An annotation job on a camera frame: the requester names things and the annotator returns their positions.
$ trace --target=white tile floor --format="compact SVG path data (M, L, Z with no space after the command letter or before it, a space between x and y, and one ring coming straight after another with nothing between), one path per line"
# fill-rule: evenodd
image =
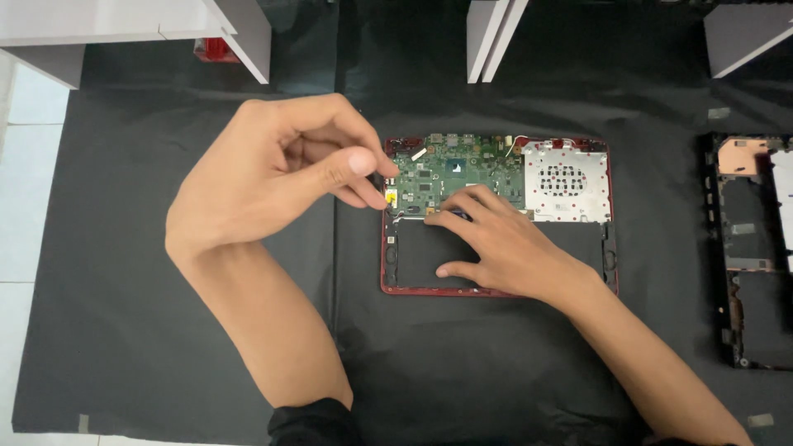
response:
M122 436L20 434L13 399L69 91L0 54L0 444L165 446Z

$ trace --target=motherboard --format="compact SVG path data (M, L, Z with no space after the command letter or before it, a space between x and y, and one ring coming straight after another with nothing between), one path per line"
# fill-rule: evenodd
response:
M393 216L426 217L456 190L484 184L518 210L525 209L523 156L512 136L434 133L426 138L389 139L400 174L386 179L385 198Z

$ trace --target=black mat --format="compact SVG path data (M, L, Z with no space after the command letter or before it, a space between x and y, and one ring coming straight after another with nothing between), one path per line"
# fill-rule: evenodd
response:
M697 136L791 131L791 71L768 66L790 45L710 81L702 11L559 3L531 2L489 85L465 84L467 2L341 2L338 67L334 6L279 6L269 87L241 67L198 63L190 42L90 47L63 130L14 429L76 432L85 414L91 433L267 442L270 407L165 257L164 216L239 102L335 88L382 137L608 141L620 298L740 421L771 413L764 444L784 444L793 374L718 358ZM708 121L718 107L729 117ZM385 295L380 214L329 200L312 212L266 243L327 318L371 444L621 444L641 431L559 313L531 300ZM331 244L333 258L322 255Z

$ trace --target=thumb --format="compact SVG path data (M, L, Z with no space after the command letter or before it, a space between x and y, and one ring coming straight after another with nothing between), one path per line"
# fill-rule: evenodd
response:
M457 277L462 277L476 282L478 268L479 268L479 264L477 263L449 262L439 266L438 269L435 271L435 275L437 275L438 277L448 277L450 275L456 275Z
M377 168L377 159L364 147L337 150L321 161L295 172L293 190L314 202L322 195L367 176Z

